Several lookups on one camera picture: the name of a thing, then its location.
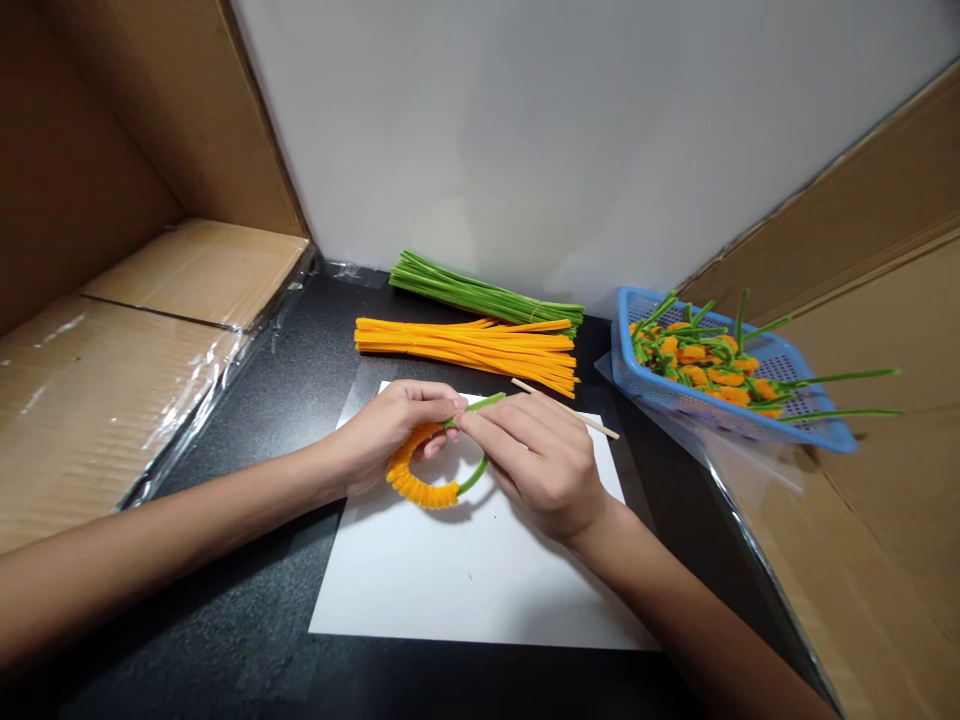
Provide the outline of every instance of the hand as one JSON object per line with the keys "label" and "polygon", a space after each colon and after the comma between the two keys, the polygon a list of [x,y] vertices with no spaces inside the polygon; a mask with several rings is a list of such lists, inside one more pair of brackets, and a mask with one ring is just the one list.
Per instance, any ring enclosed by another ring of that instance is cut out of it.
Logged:
{"label": "hand", "polygon": [[[346,495],[373,487],[387,473],[390,456],[407,441],[417,425],[442,423],[462,413],[466,398],[444,383],[395,380],[343,427],[321,440],[324,452],[336,458],[336,474]],[[434,458],[457,430],[432,437],[420,453]]]}
{"label": "hand", "polygon": [[518,393],[464,413],[457,427],[490,457],[507,497],[558,542],[573,543],[613,500],[600,483],[586,427],[543,393]]}

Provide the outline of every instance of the white wall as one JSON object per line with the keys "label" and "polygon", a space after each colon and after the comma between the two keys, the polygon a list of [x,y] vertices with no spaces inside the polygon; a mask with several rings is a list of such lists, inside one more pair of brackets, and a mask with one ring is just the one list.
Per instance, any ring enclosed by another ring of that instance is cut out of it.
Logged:
{"label": "white wall", "polygon": [[951,0],[234,0],[325,255],[610,315],[960,52]]}

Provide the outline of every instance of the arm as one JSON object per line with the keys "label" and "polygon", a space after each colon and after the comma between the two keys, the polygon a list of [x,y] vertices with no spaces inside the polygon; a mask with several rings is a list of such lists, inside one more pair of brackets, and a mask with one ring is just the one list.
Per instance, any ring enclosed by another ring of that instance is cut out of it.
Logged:
{"label": "arm", "polygon": [[[465,406],[448,385],[397,381],[303,450],[0,556],[0,676],[283,523],[366,490],[414,427]],[[445,442],[432,439],[424,455]]]}
{"label": "arm", "polygon": [[493,460],[504,493],[623,599],[717,715],[836,718],[603,489],[586,429],[552,400],[514,395],[457,425]]}

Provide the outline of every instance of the orange pipe cleaner coil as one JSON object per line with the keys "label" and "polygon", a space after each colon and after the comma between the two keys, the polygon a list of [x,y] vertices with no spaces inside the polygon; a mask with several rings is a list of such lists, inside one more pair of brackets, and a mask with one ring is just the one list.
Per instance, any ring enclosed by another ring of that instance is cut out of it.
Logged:
{"label": "orange pipe cleaner coil", "polygon": [[457,504],[460,485],[454,481],[447,485],[427,485],[410,471],[410,460],[420,444],[444,429],[438,423],[427,423],[414,429],[407,442],[390,458],[387,482],[412,503],[427,510],[443,510]]}

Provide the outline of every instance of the finger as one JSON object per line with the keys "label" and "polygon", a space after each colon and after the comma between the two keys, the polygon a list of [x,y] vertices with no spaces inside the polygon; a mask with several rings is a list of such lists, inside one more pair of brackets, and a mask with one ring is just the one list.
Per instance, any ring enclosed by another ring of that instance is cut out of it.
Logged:
{"label": "finger", "polygon": [[425,460],[433,460],[433,458],[440,454],[440,451],[443,450],[446,445],[446,435],[436,435],[432,437],[427,441],[426,445],[423,446],[423,458]]}
{"label": "finger", "polygon": [[521,407],[537,418],[568,447],[581,448],[593,442],[583,422],[543,393],[527,395],[521,400]]}
{"label": "finger", "polygon": [[562,422],[564,425],[569,425],[577,429],[580,429],[583,427],[583,422],[581,420],[578,420],[573,415],[571,415],[566,410],[564,410],[566,405],[561,405],[556,400],[548,398],[539,390],[537,392],[530,393],[530,398],[535,403],[537,403],[537,405],[545,407],[554,416],[556,416],[558,423]]}
{"label": "finger", "polygon": [[502,467],[518,487],[524,477],[536,477],[540,459],[510,434],[476,412],[463,413],[457,426],[479,445],[490,459]]}
{"label": "finger", "polygon": [[410,400],[456,400],[460,393],[446,383],[427,382],[425,380],[395,380]]}
{"label": "finger", "polygon": [[496,405],[481,408],[478,412],[481,417],[496,423],[538,455],[546,457],[562,450],[562,442],[557,438],[557,434],[527,412],[524,408],[526,404],[525,398],[514,395]]}
{"label": "finger", "polygon": [[466,407],[467,399],[459,395],[442,400],[412,400],[407,407],[407,419],[414,425],[446,422],[462,413]]}
{"label": "finger", "polygon": [[522,505],[523,496],[520,494],[520,489],[507,471],[493,461],[490,462],[490,469],[493,472],[494,479],[497,481],[497,485],[500,486],[500,489],[503,491],[503,494],[507,496],[507,499],[512,503]]}

